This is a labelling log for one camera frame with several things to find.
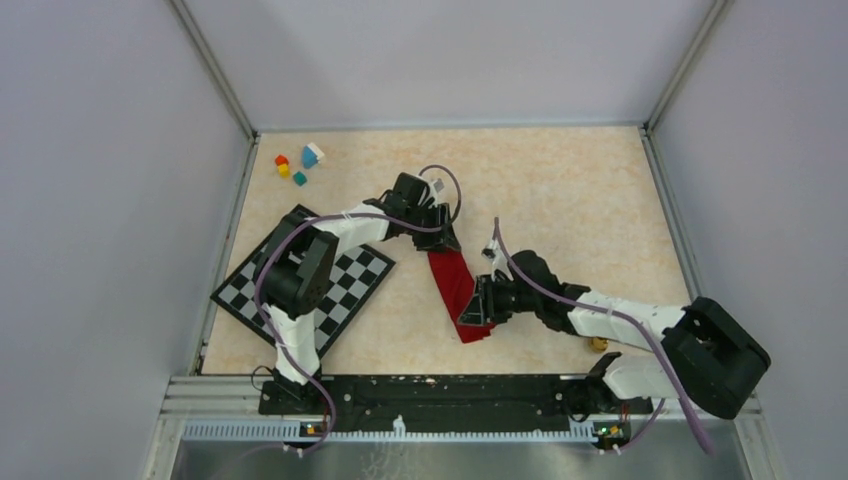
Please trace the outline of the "red cloth napkin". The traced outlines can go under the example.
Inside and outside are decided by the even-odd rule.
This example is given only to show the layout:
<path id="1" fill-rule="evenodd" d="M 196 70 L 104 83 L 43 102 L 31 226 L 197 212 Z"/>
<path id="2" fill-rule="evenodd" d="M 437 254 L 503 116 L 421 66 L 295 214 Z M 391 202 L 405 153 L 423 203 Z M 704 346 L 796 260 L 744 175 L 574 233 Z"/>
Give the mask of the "red cloth napkin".
<path id="1" fill-rule="evenodd" d="M 428 262 L 445 308 L 463 344 L 481 341 L 491 335 L 492 326 L 465 326 L 458 320 L 471 302 L 475 281 L 461 252 L 428 252 Z"/>

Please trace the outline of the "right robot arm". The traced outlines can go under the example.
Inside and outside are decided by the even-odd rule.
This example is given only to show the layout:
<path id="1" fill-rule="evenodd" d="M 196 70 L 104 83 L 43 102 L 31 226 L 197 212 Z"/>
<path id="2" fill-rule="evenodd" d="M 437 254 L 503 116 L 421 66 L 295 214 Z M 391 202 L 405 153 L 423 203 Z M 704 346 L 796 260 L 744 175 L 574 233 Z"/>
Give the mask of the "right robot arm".
<path id="1" fill-rule="evenodd" d="M 459 313 L 462 326 L 481 330 L 531 313 L 550 330 L 599 338 L 643 350 L 606 354 L 586 385 L 589 404 L 612 412 L 634 398 L 687 398 L 722 419 L 735 418 L 772 361 L 767 351 L 717 301 L 688 305 L 640 303 L 562 282 L 532 250 L 506 256 L 495 246 L 493 264 L 474 280 Z"/>

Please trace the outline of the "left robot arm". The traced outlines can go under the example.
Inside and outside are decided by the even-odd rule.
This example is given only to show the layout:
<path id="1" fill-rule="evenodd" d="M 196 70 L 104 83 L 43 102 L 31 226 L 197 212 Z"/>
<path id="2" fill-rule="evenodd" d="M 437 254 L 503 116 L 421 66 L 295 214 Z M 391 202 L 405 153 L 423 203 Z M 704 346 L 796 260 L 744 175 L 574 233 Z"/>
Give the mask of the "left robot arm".
<path id="1" fill-rule="evenodd" d="M 378 198 L 324 216 L 292 210 L 273 230 L 254 272 L 254 302 L 277 349 L 272 375 L 295 412 L 308 413 L 320 401 L 315 311 L 342 254 L 401 235 L 419 251 L 460 251 L 453 224 L 462 204 L 442 200 L 440 191 L 437 180 L 401 173 Z"/>

